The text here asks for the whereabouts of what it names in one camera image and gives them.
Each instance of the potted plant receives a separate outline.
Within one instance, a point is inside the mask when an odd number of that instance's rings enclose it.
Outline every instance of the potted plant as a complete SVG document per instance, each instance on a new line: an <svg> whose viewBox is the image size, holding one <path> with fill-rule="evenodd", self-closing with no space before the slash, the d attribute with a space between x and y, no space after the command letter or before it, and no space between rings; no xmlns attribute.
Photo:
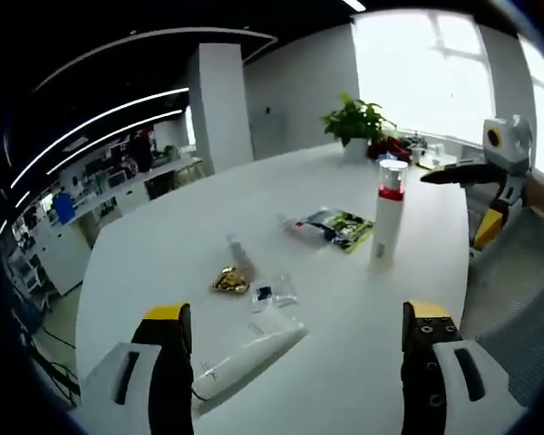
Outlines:
<svg viewBox="0 0 544 435"><path fill-rule="evenodd" d="M381 106L374 102L355 100L346 93L342 93L340 98L345 106L321 118L325 133L333 134L343 143L345 160L364 160L369 141L377 143L387 139L383 133L384 123L396 125L376 110Z"/></svg>

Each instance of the plant pot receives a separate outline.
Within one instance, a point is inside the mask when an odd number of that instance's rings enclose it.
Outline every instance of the plant pot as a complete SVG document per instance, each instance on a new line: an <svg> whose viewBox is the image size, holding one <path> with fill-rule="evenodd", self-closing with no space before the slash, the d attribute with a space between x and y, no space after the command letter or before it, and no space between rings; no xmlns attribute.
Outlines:
<svg viewBox="0 0 544 435"><path fill-rule="evenodd" d="M365 161L368 146L367 139L351 139L343 150L343 161Z"/></svg>

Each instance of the gold wrapper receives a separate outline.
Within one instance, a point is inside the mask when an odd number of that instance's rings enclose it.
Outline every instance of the gold wrapper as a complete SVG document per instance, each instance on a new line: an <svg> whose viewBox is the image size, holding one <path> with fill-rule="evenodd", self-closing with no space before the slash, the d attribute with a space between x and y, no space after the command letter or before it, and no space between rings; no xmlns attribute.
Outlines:
<svg viewBox="0 0 544 435"><path fill-rule="evenodd" d="M248 290L249 282L237 267L229 266L222 269L212 288L217 292L242 294Z"/></svg>

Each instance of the led light strip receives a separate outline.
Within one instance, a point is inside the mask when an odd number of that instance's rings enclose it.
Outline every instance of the led light strip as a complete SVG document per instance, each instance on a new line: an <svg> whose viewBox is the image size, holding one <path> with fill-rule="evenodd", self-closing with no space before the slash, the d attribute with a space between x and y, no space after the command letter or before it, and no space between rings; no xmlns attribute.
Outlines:
<svg viewBox="0 0 544 435"><path fill-rule="evenodd" d="M356 12L364 12L366 11L366 7L364 7L361 2L358 2L357 0L343 0L346 4L351 6Z"/></svg>
<svg viewBox="0 0 544 435"><path fill-rule="evenodd" d="M90 147L96 145L97 143L101 143L103 142L104 140L108 140L109 138L111 138L112 136L114 136L115 134L119 134L123 131L126 131L126 130L130 130L132 129L133 127L137 127L138 125L142 125L142 124L146 124L147 122L151 122L151 121L155 121L155 120L159 120L161 118L165 118L167 116L171 116L171 115L175 115L177 113L182 113L183 111L168 111L167 113L163 113L162 115L157 115L157 116L153 116L151 118L148 118L147 120L143 120L143 121L139 121L139 122L135 122L131 125L128 125L127 127L123 127L122 129L118 129L117 131L114 131L113 133L109 133L105 136L103 136L102 138L100 139L97 139L93 142L91 142L90 144L82 147L80 150L77 150L76 152L74 152L73 154L71 154L69 157L67 157L66 159L64 159L63 161L61 161L60 163L58 163L56 166L54 166L52 169L50 169L48 172L46 172L46 175L51 175L53 172L55 172L57 169L59 169L64 163L66 163L67 161L71 160L71 159L74 159L76 156L78 156L79 154L81 154L82 152L88 150Z"/></svg>
<svg viewBox="0 0 544 435"><path fill-rule="evenodd" d="M26 193L24 193L24 195L23 195L23 196L20 198L20 200L16 203L15 208L20 207L20 204L22 204L22 201L24 201L28 195L30 195L30 190L28 190Z"/></svg>
<svg viewBox="0 0 544 435"><path fill-rule="evenodd" d="M6 224L8 223L7 220L5 220L3 223L2 223L2 226L0 227L0 235L2 234L2 232L4 231L4 228L6 228Z"/></svg>
<svg viewBox="0 0 544 435"><path fill-rule="evenodd" d="M93 122L98 121L99 119L104 118L105 116L110 115L111 113L115 113L116 111L120 111L120 110L125 109L127 107L131 107L131 106L133 106L135 104L139 104L141 102L148 102L149 100L155 100L156 98L166 97L168 95L173 95L174 93L181 93L181 92L187 92L187 91L189 91L189 88L180 88L180 89L175 89L175 90L172 90L172 91L156 93L156 94L150 95L148 97L139 98L138 100L126 102L125 104L122 104L121 106L117 106L114 109L110 109L109 111L106 111L104 113L101 113L100 115L95 116L94 118L89 119L88 121L82 123L78 127L75 127L74 129L72 129L69 132L65 133L63 136L61 136L60 138L55 140L53 143L51 143L48 147L46 147L44 150L42 150L40 154L38 154L34 159L31 160L30 163L28 163L28 165L26 165L26 167L24 169L22 169L20 174L18 174L18 177L16 177L15 180L10 185L10 189L12 189L16 185L16 183L18 183L18 181L20 181L20 179L24 176L24 174L26 172L28 172L28 170L32 166L34 166L38 160L40 160L42 157L44 157L44 155L47 152L52 150L56 145L61 143L63 140L65 140L66 138L68 138L72 134L76 133L78 130L83 129L87 125L92 124Z"/></svg>

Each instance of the ceiling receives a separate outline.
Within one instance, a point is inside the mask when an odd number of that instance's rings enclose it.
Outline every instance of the ceiling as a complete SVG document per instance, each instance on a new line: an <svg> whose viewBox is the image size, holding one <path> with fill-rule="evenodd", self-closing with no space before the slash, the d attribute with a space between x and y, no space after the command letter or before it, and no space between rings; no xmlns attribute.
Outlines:
<svg viewBox="0 0 544 435"><path fill-rule="evenodd" d="M360 0L367 11L394 7L430 7L472 14L476 21L511 33L508 22L482 0ZM298 38L350 22L355 11L341 0L146 0L103 5L86 0L40 8L16 5L6 29L1 64L6 97L4 126L7 150L0 153L0 183L9 202L28 189L37 192L51 182L44 174L61 161L64 147L81 136L96 140L166 111L183 109L187 94L130 107L77 132L47 153L21 179L9 186L27 163L67 131L109 109L182 85L189 57L203 42L241 44L244 59L259 56ZM247 34L193 32L137 39L147 32L181 27L217 27L271 35L277 42L258 53L270 39ZM94 53L49 76L84 54L123 38L132 41Z"/></svg>

